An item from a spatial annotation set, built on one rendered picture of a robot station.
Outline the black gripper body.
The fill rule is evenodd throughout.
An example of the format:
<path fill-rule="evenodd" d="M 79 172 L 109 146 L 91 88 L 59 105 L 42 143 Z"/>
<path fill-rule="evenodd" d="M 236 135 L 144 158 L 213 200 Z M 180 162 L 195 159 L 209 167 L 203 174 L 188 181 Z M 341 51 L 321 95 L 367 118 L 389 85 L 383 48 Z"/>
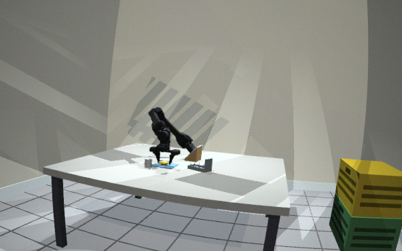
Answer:
<path fill-rule="evenodd" d="M 167 142 L 167 145 L 168 145 L 168 150 L 167 151 L 165 151 L 165 153 L 170 153 L 170 155 L 180 155 L 180 150 L 178 150 L 178 149 L 173 149 L 173 150 L 169 150 L 170 148 L 170 140 L 165 140 L 164 142 L 162 142 L 162 143 L 164 143 L 165 144 L 165 142 Z M 149 151 L 151 151 L 151 152 L 154 152 L 154 153 L 157 153 L 157 152 L 159 152 L 159 151 L 157 151 L 156 150 L 156 147 L 150 147 L 149 148 Z"/>

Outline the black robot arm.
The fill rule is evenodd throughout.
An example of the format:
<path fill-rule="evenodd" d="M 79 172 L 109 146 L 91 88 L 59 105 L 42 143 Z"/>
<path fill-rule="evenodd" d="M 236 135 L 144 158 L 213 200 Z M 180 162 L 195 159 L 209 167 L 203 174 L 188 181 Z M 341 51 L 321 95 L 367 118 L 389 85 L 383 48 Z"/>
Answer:
<path fill-rule="evenodd" d="M 148 112 L 149 116 L 152 120 L 152 130 L 156 136 L 158 136 L 158 140 L 161 141 L 160 144 L 156 147 L 157 151 L 165 152 L 168 150 L 167 142 L 165 140 L 170 140 L 170 133 L 172 133 L 177 143 L 184 149 L 186 148 L 190 153 L 196 148 L 191 142 L 193 139 L 184 134 L 183 132 L 179 132 L 165 117 L 164 112 L 160 107 L 152 108 Z"/>

